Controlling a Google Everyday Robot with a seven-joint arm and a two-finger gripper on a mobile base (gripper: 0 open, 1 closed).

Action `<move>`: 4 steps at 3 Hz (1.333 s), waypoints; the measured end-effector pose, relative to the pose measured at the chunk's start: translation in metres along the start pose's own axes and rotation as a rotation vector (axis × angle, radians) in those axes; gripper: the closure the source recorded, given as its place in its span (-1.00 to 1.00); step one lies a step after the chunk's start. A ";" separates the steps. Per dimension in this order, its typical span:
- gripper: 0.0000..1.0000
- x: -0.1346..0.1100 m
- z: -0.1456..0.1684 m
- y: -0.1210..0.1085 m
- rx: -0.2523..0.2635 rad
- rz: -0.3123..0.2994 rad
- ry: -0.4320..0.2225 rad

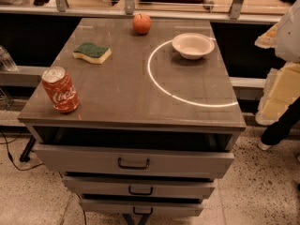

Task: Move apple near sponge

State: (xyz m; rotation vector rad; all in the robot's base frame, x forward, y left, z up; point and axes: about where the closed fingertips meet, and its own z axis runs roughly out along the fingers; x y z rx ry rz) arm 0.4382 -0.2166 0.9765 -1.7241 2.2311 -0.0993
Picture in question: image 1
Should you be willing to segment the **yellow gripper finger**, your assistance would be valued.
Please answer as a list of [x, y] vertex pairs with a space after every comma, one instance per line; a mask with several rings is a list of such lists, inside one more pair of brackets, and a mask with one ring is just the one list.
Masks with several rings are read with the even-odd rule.
[[278, 30], [278, 24], [274, 24], [261, 36], [257, 37], [254, 45], [263, 49], [270, 49], [275, 47], [276, 35]]
[[264, 126], [274, 124], [299, 97], [300, 64], [287, 62], [281, 69], [272, 68], [264, 83], [256, 121]]

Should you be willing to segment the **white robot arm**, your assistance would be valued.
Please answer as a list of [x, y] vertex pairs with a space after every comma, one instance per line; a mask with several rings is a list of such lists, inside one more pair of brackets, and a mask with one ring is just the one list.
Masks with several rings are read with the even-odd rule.
[[276, 123], [300, 97], [300, 0], [296, 0], [281, 20], [259, 36], [255, 45], [274, 48], [285, 61], [281, 69], [272, 68], [264, 83], [256, 121], [265, 126]]

